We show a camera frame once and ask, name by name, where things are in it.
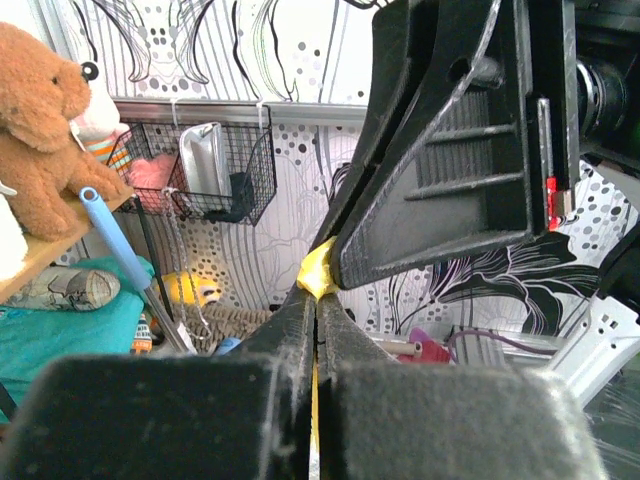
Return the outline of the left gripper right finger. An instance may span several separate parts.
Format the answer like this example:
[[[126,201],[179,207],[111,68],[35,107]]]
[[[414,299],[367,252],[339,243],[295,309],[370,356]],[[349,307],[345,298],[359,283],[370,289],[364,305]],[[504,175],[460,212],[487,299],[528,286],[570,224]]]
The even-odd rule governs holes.
[[[324,479],[603,479],[587,420],[543,369],[393,360],[329,295],[316,307]]]

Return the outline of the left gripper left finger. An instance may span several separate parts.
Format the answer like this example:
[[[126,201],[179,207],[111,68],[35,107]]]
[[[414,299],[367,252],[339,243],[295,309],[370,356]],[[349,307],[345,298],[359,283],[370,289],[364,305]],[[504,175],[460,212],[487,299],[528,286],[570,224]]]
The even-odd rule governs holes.
[[[316,303],[293,289],[221,356],[76,356],[34,381],[5,479],[304,479]]]

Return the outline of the yellow trash bag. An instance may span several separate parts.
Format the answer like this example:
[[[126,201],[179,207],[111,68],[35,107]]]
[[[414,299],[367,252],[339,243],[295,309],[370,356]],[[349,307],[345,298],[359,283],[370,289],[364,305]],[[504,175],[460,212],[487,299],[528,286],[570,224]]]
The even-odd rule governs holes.
[[[330,237],[308,253],[301,262],[296,284],[310,293],[316,301],[338,291],[330,270],[330,253],[335,241],[336,237]],[[312,364],[309,478],[320,478],[319,382],[316,349]]]

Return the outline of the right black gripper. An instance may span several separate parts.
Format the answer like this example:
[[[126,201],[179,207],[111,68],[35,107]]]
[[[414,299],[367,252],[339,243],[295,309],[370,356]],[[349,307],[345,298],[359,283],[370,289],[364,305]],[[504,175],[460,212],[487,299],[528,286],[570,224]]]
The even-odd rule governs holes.
[[[579,176],[572,1],[510,1],[515,89],[468,90],[497,1],[394,1],[373,19],[369,103],[318,241],[343,289],[557,227]]]

